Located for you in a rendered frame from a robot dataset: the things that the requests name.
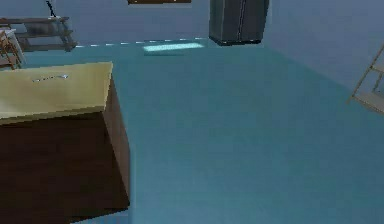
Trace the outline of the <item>dark grey fridge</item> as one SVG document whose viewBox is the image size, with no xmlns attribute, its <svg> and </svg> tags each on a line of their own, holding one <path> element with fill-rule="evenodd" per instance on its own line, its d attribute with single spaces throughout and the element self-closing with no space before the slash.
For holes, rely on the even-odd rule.
<svg viewBox="0 0 384 224">
<path fill-rule="evenodd" d="M 210 0 L 209 38 L 220 46 L 259 44 L 270 0 Z"/>
</svg>

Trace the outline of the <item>brown cabinet with tan top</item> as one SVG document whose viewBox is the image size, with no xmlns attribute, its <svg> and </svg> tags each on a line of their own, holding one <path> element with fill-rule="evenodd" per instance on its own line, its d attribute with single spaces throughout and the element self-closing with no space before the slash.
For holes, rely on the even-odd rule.
<svg viewBox="0 0 384 224">
<path fill-rule="evenodd" d="M 130 206 L 110 62 L 0 71 L 0 224 L 72 224 Z M 67 79 L 32 82 L 67 74 Z"/>
</svg>

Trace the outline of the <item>silver knife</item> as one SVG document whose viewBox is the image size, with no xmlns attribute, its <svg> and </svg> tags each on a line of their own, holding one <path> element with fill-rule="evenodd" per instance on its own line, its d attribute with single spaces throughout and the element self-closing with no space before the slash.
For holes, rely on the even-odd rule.
<svg viewBox="0 0 384 224">
<path fill-rule="evenodd" d="M 52 79 L 67 79 L 69 75 L 67 74 L 61 74 L 61 75 L 55 75 L 55 76 L 48 76 L 48 77 L 41 77 L 33 79 L 32 82 L 41 82 L 46 80 L 52 80 Z"/>
</svg>

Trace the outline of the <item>dark wooden shelf table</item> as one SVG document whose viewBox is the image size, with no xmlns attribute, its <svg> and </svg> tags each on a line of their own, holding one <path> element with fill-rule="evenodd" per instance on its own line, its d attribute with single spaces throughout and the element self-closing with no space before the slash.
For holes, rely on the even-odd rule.
<svg viewBox="0 0 384 224">
<path fill-rule="evenodd" d="M 23 25 L 23 32 L 17 31 L 15 36 L 24 52 L 64 50 L 70 52 L 77 46 L 71 34 L 73 31 L 68 28 L 68 17 L 51 18 L 0 18 L 0 25 Z M 36 38 L 55 38 L 58 37 L 60 43 L 38 43 L 32 44 L 31 39 Z"/>
</svg>

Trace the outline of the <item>black desk lamp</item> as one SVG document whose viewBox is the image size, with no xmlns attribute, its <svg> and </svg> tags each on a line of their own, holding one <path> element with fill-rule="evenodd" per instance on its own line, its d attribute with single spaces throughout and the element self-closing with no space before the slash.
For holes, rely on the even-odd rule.
<svg viewBox="0 0 384 224">
<path fill-rule="evenodd" d="M 49 8 L 49 12 L 50 12 L 50 16 L 48 17 L 48 19 L 60 19 L 61 16 L 58 16 L 55 11 L 54 11 L 54 8 L 53 8 L 53 5 L 52 5 L 52 2 L 50 0 L 45 0 L 48 8 Z"/>
</svg>

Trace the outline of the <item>tan wooden shelf rack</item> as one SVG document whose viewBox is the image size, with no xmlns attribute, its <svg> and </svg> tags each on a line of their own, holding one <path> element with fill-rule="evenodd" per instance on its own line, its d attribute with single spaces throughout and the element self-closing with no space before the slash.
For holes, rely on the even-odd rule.
<svg viewBox="0 0 384 224">
<path fill-rule="evenodd" d="M 379 89 L 379 85 L 384 80 L 384 64 L 378 64 L 377 61 L 383 53 L 384 43 L 373 57 L 372 61 L 358 80 L 352 93 L 347 99 L 347 103 L 349 103 L 351 100 L 354 100 L 365 108 L 382 115 L 384 115 L 384 91 Z M 369 91 L 361 92 L 360 87 L 370 72 L 377 73 L 378 77 L 376 78 L 373 87 Z"/>
</svg>

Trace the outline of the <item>light wooden chair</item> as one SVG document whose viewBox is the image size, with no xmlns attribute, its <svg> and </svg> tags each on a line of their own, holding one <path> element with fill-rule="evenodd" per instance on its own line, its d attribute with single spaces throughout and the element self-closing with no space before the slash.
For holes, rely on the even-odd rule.
<svg viewBox="0 0 384 224">
<path fill-rule="evenodd" d="M 22 62 L 14 44 L 4 30 L 0 30 L 0 69 L 9 67 L 21 69 Z"/>
</svg>

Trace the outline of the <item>brown framed wall picture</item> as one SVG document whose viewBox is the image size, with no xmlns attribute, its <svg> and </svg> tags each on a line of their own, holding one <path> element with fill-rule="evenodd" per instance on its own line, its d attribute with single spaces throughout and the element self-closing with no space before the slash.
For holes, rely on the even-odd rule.
<svg viewBox="0 0 384 224">
<path fill-rule="evenodd" d="M 192 0 L 127 0 L 128 4 L 190 4 Z"/>
</svg>

